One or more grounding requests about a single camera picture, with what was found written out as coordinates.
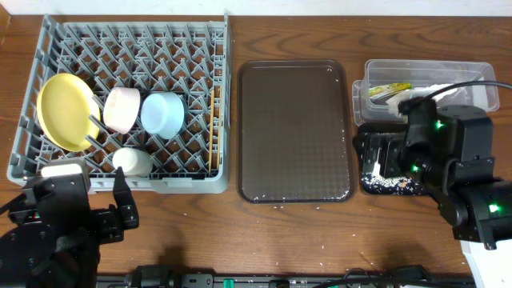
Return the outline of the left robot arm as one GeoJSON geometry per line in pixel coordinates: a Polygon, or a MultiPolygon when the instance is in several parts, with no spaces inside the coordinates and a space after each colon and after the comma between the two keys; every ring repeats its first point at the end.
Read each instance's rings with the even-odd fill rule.
{"type": "Polygon", "coordinates": [[[3,287],[96,285],[100,247],[121,242],[139,216],[121,169],[107,208],[90,207],[89,186],[83,172],[36,177],[2,206],[15,225],[1,237],[3,287]]]}

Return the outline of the white saucer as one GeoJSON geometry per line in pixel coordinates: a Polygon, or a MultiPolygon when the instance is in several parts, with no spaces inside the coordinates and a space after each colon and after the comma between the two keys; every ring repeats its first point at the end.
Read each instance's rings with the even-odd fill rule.
{"type": "Polygon", "coordinates": [[[140,102],[141,96],[137,89],[113,88],[104,105],[105,125],[120,134],[127,134],[135,124],[140,102]]]}

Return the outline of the light blue bowl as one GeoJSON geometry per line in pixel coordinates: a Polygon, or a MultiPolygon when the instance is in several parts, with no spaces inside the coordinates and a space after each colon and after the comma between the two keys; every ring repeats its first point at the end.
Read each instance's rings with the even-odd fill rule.
{"type": "Polygon", "coordinates": [[[141,108],[141,123],[149,134],[163,139],[172,139],[185,121],[185,106],[178,94],[173,92],[152,93],[146,97],[141,108]]]}

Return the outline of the yellow plate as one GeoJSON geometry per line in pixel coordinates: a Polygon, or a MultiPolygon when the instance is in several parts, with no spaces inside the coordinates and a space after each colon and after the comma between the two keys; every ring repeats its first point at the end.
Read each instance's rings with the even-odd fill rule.
{"type": "Polygon", "coordinates": [[[87,150],[99,128],[90,117],[101,118],[94,93],[79,77],[61,73],[51,77],[38,92],[37,116],[49,140],[71,152],[87,150]]]}

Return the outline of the long wooden chopstick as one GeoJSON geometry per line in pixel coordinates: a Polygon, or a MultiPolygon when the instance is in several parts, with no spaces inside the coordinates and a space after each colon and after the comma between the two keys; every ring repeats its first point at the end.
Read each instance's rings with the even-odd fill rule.
{"type": "Polygon", "coordinates": [[[210,128],[209,128],[209,159],[208,159],[209,175],[211,175],[212,159],[213,159],[214,99],[215,99],[215,89],[213,88],[211,91],[211,95],[210,95],[210,128]]]}

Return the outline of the short wooden chopstick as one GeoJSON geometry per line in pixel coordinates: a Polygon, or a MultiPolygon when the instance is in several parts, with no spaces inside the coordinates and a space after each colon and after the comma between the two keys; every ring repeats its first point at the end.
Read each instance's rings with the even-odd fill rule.
{"type": "Polygon", "coordinates": [[[222,152],[222,87],[219,87],[219,110],[218,110],[218,152],[217,152],[217,170],[220,170],[221,152],[222,152]]]}

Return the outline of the white cup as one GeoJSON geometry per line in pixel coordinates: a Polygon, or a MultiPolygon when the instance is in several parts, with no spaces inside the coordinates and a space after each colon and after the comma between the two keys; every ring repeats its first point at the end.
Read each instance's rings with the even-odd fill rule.
{"type": "Polygon", "coordinates": [[[122,168],[125,176],[147,177],[153,169],[150,155],[135,148],[124,147],[114,152],[113,164],[122,168]]]}

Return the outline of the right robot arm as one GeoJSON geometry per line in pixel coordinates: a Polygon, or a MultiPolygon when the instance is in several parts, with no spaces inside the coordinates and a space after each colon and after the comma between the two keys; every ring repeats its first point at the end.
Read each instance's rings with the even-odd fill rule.
{"type": "Polygon", "coordinates": [[[399,104],[405,124],[366,123],[353,145],[362,170],[405,177],[438,204],[478,287],[511,285],[511,183],[494,176],[494,126],[476,106],[399,104]]]}

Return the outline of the green orange snack wrapper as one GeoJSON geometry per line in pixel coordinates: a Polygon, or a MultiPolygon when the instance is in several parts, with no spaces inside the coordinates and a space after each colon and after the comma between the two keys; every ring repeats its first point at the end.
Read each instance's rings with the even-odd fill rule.
{"type": "Polygon", "coordinates": [[[408,82],[391,83],[369,88],[368,95],[370,98],[379,99],[412,88],[412,84],[408,82]]]}

